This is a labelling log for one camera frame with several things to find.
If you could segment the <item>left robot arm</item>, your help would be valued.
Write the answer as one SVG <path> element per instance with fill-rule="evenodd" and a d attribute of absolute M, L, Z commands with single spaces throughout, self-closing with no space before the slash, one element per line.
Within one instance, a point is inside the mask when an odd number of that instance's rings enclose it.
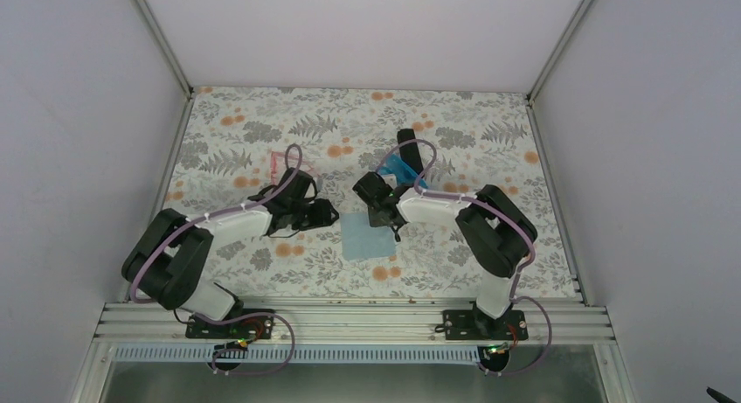
<path fill-rule="evenodd" d="M 160 211 L 121 267 L 131 299 L 142 292 L 142 302 L 184 309 L 208 321 L 221 337 L 236 335 L 243 325 L 243 303 L 203 277 L 211 252 L 281 230 L 295 234 L 332 226 L 339 213 L 317 194 L 311 175 L 289 168 L 277 185 L 263 188 L 240 205 L 195 217 L 171 208 Z"/>

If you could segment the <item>black glasses pouch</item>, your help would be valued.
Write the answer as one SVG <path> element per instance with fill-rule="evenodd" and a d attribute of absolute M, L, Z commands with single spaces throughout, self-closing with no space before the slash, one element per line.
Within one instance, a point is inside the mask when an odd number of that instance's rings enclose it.
<path fill-rule="evenodd" d="M 413 129 L 400 129 L 397 133 L 398 144 L 406 142 L 399 148 L 400 158 L 415 173 L 419 174 L 424 169 L 424 164 L 419 153 L 419 146 L 415 142 L 416 136 Z"/>

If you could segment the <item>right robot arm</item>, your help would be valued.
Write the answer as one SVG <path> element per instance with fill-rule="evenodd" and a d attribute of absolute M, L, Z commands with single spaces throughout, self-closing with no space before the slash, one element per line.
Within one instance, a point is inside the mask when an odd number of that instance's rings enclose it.
<path fill-rule="evenodd" d="M 474 195 L 453 194 L 419 184 L 392 187 L 368 172 L 353 191 L 394 232 L 413 223 L 459 229 L 484 272 L 475 298 L 474 330 L 485 339 L 505 331 L 516 281 L 535 257 L 537 229 L 499 187 L 487 184 Z"/>

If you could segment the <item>light blue cloth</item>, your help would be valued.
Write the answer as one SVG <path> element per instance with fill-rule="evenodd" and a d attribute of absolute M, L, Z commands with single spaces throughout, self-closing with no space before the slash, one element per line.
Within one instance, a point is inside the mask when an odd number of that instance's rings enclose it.
<path fill-rule="evenodd" d="M 366 213 L 344 213 L 339 222 L 345 260 L 385 258 L 396 253 L 392 230 L 388 227 L 372 227 Z"/>

